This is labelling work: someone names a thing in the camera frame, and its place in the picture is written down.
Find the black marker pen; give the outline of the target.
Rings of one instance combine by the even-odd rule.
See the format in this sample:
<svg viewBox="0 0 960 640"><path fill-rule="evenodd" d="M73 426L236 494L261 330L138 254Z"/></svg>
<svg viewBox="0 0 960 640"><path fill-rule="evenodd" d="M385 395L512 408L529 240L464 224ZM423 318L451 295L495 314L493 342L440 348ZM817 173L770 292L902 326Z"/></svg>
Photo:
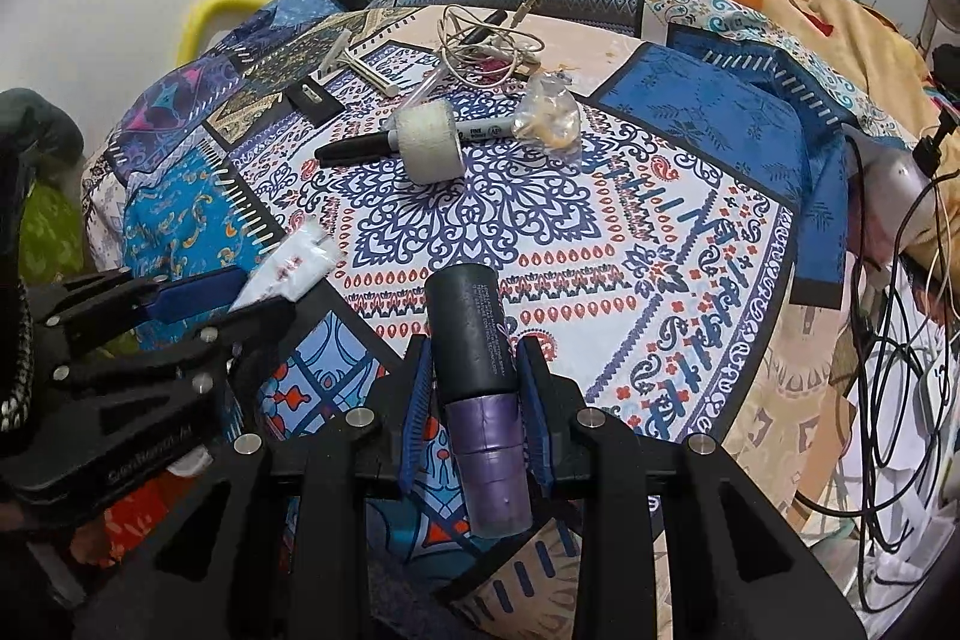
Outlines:
<svg viewBox="0 0 960 640"><path fill-rule="evenodd" d="M459 120L455 122L454 130L454 136L444 135L441 131L434 132L443 151L460 151L466 145L511 138L512 119L505 115L482 120ZM402 154L405 148L413 149L413 145L425 135L425 130L386 130L350 136L319 146L314 151L314 159L324 169L377 163L381 159Z"/></svg>

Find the yellow foam tube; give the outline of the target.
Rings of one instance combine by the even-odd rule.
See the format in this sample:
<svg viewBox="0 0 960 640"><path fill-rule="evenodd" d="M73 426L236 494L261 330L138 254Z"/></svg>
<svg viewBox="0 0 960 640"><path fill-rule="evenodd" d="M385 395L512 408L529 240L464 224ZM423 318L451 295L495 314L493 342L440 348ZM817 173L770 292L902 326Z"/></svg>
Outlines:
<svg viewBox="0 0 960 640"><path fill-rule="evenodd" d="M225 16L249 18L267 3L268 0L200 0L195 3L190 8L179 35L176 65L182 67L199 57L205 34L212 29L218 19Z"/></svg>

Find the patchwork patterned bedsheet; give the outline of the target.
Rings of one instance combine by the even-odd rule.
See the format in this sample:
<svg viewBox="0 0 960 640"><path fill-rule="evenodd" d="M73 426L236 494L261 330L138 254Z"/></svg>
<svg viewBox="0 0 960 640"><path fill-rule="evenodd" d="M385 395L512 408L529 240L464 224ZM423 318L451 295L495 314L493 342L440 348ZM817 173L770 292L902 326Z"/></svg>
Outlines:
<svg viewBox="0 0 960 640"><path fill-rule="evenodd" d="M356 408L389 360L430 333L425 284L475 263L500 280L509 341L641 435L719 435L778 509L793 500L848 315L846 128L900 122L811 47L732 0L636 0L640 29L529 16L576 97L581 141L462 152L454 181L417 184L397 159L325 169L319 146L381 130L395 104L358 74L324 86L314 124L272 99L342 31L412 91L436 67L452 0L331 13L275 0L142 94L89 158L82 205L99 268L183 278L254 268L317 224L338 245L329 284L373 333L314 317L257 388L270 437L311 435Z"/></svg>

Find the black purple spray can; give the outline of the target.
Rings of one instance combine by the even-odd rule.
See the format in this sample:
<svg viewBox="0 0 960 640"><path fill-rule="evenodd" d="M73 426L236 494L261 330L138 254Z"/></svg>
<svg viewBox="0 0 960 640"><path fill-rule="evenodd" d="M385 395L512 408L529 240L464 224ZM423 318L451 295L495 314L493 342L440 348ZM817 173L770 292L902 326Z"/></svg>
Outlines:
<svg viewBox="0 0 960 640"><path fill-rule="evenodd" d="M494 269L462 263L425 284L439 411L451 437L472 533L532 525L519 378Z"/></svg>

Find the crumpled clear plastic wrapper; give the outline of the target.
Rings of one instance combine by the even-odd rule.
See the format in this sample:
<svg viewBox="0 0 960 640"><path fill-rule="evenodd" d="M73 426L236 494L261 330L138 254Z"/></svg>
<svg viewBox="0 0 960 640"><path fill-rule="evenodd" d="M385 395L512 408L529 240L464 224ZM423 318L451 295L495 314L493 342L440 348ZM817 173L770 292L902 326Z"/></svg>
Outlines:
<svg viewBox="0 0 960 640"><path fill-rule="evenodd" d="M583 115L561 74L537 71L512 115L512 136L555 158L573 158L581 147Z"/></svg>

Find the white tape roll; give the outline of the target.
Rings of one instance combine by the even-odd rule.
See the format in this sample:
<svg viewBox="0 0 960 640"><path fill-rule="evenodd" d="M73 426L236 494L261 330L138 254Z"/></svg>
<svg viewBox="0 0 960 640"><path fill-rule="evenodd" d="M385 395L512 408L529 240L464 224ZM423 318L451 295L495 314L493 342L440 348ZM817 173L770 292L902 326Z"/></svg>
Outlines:
<svg viewBox="0 0 960 640"><path fill-rule="evenodd" d="M435 131L454 136L455 115L446 99L400 110L395 117L395 130L425 130L427 135L400 154L407 177L416 185L433 185L455 181L466 174L464 154L443 151Z"/></svg>

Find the white disposable razor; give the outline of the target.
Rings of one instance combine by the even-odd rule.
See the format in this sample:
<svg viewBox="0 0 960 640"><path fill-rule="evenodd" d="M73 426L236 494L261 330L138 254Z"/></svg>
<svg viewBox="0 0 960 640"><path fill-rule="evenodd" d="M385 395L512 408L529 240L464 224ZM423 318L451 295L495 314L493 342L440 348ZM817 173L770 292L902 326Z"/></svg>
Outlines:
<svg viewBox="0 0 960 640"><path fill-rule="evenodd" d="M320 60L319 67L316 70L317 76L327 76L327 74L331 74L332 71L339 68L346 68L352 70L354 74L358 74L366 85L370 85L377 92L381 92L382 96L389 97L389 99L397 97L400 94L400 88L394 81L387 80L386 76L382 76L379 71L350 52L352 37L353 33L349 29L340 31L329 52Z"/></svg>

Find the pile of clothes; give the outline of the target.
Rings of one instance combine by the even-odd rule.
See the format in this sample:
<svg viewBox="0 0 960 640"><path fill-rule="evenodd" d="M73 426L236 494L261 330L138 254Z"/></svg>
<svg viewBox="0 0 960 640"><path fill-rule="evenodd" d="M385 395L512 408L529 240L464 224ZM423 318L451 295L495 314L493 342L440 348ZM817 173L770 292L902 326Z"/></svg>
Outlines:
<svg viewBox="0 0 960 640"><path fill-rule="evenodd" d="M78 174L85 140L73 119L26 88L2 91L2 271L26 286L85 266Z"/></svg>

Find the small black card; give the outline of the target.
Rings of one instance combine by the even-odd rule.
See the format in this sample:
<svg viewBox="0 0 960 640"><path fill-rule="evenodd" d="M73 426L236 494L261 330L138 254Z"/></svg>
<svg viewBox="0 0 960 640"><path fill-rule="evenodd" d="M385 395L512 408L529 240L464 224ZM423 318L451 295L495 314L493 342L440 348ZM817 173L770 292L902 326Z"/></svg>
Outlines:
<svg viewBox="0 0 960 640"><path fill-rule="evenodd" d="M291 107L316 128L329 125L345 112L343 104L312 76L303 76L286 86L285 97Z"/></svg>

